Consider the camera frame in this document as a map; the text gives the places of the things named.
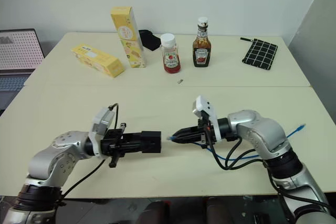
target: black and white checkered pouch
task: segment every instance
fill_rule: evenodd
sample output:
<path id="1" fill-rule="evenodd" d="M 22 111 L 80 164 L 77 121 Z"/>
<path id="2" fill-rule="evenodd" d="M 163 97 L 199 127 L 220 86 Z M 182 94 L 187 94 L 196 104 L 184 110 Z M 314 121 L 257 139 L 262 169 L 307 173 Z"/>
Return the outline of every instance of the black and white checkered pouch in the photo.
<path id="1" fill-rule="evenodd" d="M 252 45 L 242 62 L 257 68 L 270 70 L 278 46 L 260 39 L 240 39 L 252 42 Z"/>

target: red ketchup bottle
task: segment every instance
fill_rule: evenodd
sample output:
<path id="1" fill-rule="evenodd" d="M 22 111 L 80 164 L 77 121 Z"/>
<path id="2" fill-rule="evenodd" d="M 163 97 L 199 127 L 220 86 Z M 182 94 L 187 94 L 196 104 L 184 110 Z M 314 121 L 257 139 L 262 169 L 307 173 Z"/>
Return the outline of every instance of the red ketchup bottle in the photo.
<path id="1" fill-rule="evenodd" d="M 164 70 L 168 73 L 179 72 L 181 65 L 175 36 L 173 34 L 163 34 L 160 39 Z"/>

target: laptop screen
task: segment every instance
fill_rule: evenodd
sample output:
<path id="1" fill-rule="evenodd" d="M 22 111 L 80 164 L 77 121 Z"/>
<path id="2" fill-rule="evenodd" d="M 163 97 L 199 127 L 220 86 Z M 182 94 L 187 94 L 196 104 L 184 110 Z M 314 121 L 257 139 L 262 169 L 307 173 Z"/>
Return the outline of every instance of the laptop screen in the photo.
<path id="1" fill-rule="evenodd" d="M 0 30 L 0 74 L 32 72 L 43 59 L 34 29 Z"/>

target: bottle label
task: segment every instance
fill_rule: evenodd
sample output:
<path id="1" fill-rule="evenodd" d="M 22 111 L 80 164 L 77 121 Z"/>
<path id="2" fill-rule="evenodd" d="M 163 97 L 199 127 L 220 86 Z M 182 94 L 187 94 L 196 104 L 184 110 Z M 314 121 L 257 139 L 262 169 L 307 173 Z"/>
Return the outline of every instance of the bottle label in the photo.
<path id="1" fill-rule="evenodd" d="M 165 52 L 164 53 L 164 64 L 167 68 L 175 68 L 179 65 L 179 59 L 175 52 Z"/>
<path id="2" fill-rule="evenodd" d="M 195 48 L 196 63 L 205 64 L 206 58 L 209 55 L 209 49 L 207 48 Z"/>
<path id="3" fill-rule="evenodd" d="M 208 37 L 208 31 L 207 30 L 198 30 L 198 32 L 197 32 L 197 36 L 199 37 L 199 38 L 206 38 L 206 37 Z"/>

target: black cable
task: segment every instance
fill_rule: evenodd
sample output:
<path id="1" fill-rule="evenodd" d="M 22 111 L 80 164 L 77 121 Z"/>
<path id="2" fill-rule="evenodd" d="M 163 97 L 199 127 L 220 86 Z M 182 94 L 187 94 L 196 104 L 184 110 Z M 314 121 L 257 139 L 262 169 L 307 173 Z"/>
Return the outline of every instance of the black cable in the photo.
<path id="1" fill-rule="evenodd" d="M 328 208 L 330 210 L 331 214 L 336 218 L 336 211 L 335 211 L 335 209 L 333 209 L 332 206 L 330 206 L 330 205 L 328 205 L 324 202 L 320 202 L 318 200 L 306 199 L 306 198 L 301 198 L 301 197 L 297 197 L 297 196 L 288 194 L 282 188 L 276 186 L 276 184 L 274 183 L 274 181 L 272 179 L 272 174 L 269 170 L 267 170 L 267 173 L 268 173 L 268 178 L 269 178 L 269 181 L 271 182 L 272 187 L 275 189 L 275 191 L 277 191 L 277 193 L 279 195 L 282 195 L 286 198 L 290 198 L 290 199 L 294 199 L 294 200 L 298 200 L 298 201 L 303 201 L 303 202 L 308 202 L 308 203 L 311 203 L 311 204 L 316 204 L 316 205 L 319 205 L 321 207 Z"/>
<path id="2" fill-rule="evenodd" d="M 246 154 L 248 154 L 248 153 L 254 151 L 254 149 L 250 149 L 250 150 L 245 151 L 245 152 L 243 152 L 242 154 L 240 154 L 240 155 L 236 158 L 236 160 L 234 160 L 229 166 L 227 165 L 228 163 L 227 163 L 227 160 L 226 160 L 226 161 L 225 161 L 225 166 L 224 166 L 224 165 L 221 163 L 221 161 L 219 160 L 218 156 L 217 156 L 217 153 L 216 153 L 216 151 L 215 151 L 214 145 L 213 145 L 213 143 L 212 143 L 212 141 L 211 141 L 211 134 L 210 134 L 210 131 L 208 130 L 207 127 L 204 127 L 204 132 L 205 132 L 206 138 L 208 139 L 209 146 L 210 146 L 210 149 L 211 149 L 211 151 L 212 151 L 212 154 L 213 154 L 213 156 L 214 156 L 214 158 L 215 158 L 217 164 L 218 164 L 218 165 L 220 166 L 220 168 L 222 168 L 223 170 L 237 170 L 237 169 L 240 169 L 240 168 L 242 168 L 242 167 L 244 167 L 244 166 L 246 166 L 246 165 L 249 165 L 249 164 L 251 164 L 251 163 L 254 163 L 254 162 L 262 162 L 262 161 L 263 161 L 262 159 L 253 159 L 253 160 L 247 161 L 247 162 L 245 162 L 245 163 L 243 163 L 243 164 L 241 164 L 241 165 L 238 165 L 238 166 L 234 167 L 234 165 L 235 165 L 235 164 L 236 164 L 236 163 L 237 163 L 243 156 L 245 156 Z M 228 155 L 227 155 L 227 159 L 228 159 L 228 157 L 231 156 L 232 152 L 233 152 L 233 151 L 234 151 L 234 150 L 241 144 L 241 140 L 242 140 L 242 138 L 240 137 L 238 143 L 236 143 L 236 144 L 234 145 L 234 147 L 233 147 L 233 148 L 230 150 L 230 152 L 228 153 Z"/>
<path id="3" fill-rule="evenodd" d="M 100 166 L 102 166 L 102 164 L 105 162 L 105 159 L 100 162 L 100 164 L 95 168 L 93 169 L 88 175 L 86 175 L 84 178 L 80 179 L 79 181 L 77 181 L 73 186 L 71 186 L 61 197 L 61 200 L 62 201 L 76 186 L 78 186 L 80 183 L 82 183 L 85 179 L 87 179 L 88 177 L 90 177 L 93 173 L 95 173 L 99 168 Z"/>
<path id="4" fill-rule="evenodd" d="M 113 110 L 114 107 L 117 107 L 117 109 L 116 109 L 116 117 L 115 117 L 115 121 L 114 121 L 114 129 L 116 129 L 117 128 L 117 123 L 118 123 L 119 104 L 115 103 L 114 105 L 109 106 L 109 110 Z"/>
<path id="5" fill-rule="evenodd" d="M 255 151 L 254 149 L 250 149 L 250 150 L 248 150 L 248 151 L 245 151 L 245 152 L 241 153 L 241 154 L 236 158 L 236 160 L 234 160 L 234 161 L 229 165 L 229 169 L 230 169 L 230 170 L 237 170 L 237 169 L 240 169 L 240 168 L 242 168 L 242 167 L 244 167 L 244 166 L 246 166 L 246 165 L 248 165 L 248 164 L 254 163 L 254 162 L 263 162 L 262 159 L 260 159 L 260 158 L 256 158 L 256 159 L 249 160 L 249 161 L 247 161 L 247 162 L 245 162 L 245 163 L 243 163 L 243 164 L 241 164 L 241 165 L 238 165 L 238 166 L 235 166 L 235 167 L 234 167 L 234 165 L 235 165 L 235 164 L 236 164 L 242 157 L 244 157 L 246 154 L 249 154 L 249 153 L 254 152 L 254 151 Z"/>
<path id="6" fill-rule="evenodd" d="M 239 145 L 242 143 L 242 141 L 243 141 L 243 139 L 241 137 L 239 137 L 238 142 L 229 151 L 229 153 L 227 154 L 226 159 L 225 159 L 225 166 L 228 166 L 228 162 L 229 162 L 229 159 L 230 159 L 232 153 L 236 150 L 236 148 L 239 147 Z"/>

